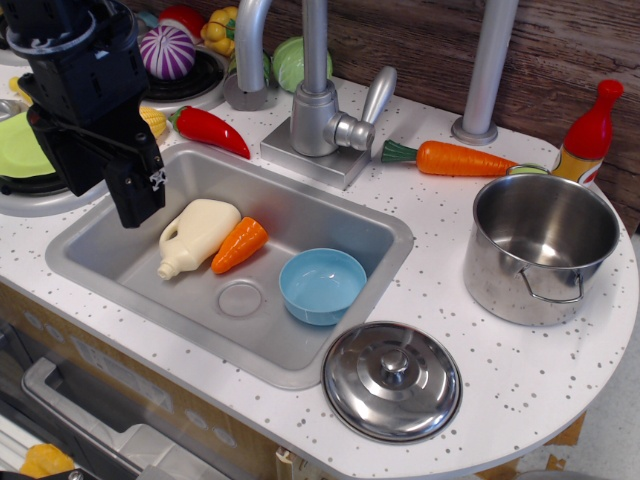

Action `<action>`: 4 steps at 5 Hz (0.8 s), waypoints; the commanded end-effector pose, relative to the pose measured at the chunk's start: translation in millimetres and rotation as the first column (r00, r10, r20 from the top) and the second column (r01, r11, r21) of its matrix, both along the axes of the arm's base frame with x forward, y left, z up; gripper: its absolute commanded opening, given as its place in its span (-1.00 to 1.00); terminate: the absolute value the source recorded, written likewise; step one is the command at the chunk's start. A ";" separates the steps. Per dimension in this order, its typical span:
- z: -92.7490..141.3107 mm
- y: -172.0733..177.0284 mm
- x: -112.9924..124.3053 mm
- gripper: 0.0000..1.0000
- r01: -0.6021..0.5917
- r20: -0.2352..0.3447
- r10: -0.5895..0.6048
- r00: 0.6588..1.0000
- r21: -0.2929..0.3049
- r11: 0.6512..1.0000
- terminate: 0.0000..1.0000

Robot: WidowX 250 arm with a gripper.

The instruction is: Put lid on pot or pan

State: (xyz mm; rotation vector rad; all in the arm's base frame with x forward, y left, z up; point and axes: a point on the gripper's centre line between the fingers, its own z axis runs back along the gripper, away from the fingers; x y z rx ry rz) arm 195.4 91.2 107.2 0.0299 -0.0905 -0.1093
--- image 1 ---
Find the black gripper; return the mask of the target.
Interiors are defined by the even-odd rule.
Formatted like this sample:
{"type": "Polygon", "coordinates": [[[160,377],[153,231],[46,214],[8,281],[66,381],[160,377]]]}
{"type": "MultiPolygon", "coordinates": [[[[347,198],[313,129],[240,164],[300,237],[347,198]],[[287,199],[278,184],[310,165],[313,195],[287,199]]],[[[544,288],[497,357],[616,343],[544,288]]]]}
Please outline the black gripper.
{"type": "Polygon", "coordinates": [[[81,195],[104,181],[122,226],[140,227],[165,206],[166,173],[139,114],[149,83],[134,30],[19,36],[17,52],[32,69],[28,120],[63,182],[81,195]]]}

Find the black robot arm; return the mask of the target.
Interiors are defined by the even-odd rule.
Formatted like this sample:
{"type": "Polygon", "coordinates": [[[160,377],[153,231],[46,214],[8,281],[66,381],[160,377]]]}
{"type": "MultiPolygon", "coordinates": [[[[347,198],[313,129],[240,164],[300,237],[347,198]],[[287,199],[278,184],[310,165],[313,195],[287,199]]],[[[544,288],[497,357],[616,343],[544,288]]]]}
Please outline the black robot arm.
{"type": "Polygon", "coordinates": [[[31,70],[27,121],[69,190],[105,182],[121,224],[165,205],[164,163],[139,108],[149,80],[135,15],[118,1],[4,1],[10,49],[31,70]]]}

